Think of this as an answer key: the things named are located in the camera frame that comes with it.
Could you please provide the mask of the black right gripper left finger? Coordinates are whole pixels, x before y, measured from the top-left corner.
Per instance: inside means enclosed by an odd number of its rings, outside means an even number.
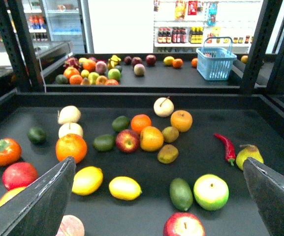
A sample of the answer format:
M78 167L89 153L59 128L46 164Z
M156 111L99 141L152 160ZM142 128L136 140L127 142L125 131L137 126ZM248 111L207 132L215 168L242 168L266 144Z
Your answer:
M0 206L0 236L56 235L75 169L75 159L68 157Z

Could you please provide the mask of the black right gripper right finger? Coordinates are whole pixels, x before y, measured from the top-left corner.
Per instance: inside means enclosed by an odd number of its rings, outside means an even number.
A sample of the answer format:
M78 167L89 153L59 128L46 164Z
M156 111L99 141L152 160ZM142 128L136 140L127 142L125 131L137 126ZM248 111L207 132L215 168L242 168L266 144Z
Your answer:
M248 157L243 174L252 200L271 236L284 236L284 176Z

